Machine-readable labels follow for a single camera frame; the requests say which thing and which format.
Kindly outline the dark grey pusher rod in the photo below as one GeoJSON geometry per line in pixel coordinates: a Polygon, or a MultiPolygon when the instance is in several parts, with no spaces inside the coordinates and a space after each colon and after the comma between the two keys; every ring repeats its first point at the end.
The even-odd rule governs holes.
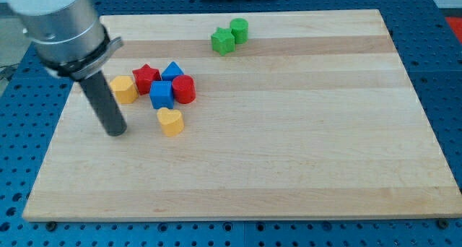
{"type": "Polygon", "coordinates": [[[111,137],[122,135],[127,124],[103,73],[98,71],[79,82],[105,133],[111,137]]]}

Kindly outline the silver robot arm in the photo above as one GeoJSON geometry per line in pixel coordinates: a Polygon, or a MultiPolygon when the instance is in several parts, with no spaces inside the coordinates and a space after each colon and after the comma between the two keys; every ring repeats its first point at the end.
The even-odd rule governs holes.
{"type": "Polygon", "coordinates": [[[19,17],[24,35],[56,78],[78,82],[107,135],[116,137],[127,124],[102,67],[123,46],[111,38],[92,0],[6,0],[19,17]]]}

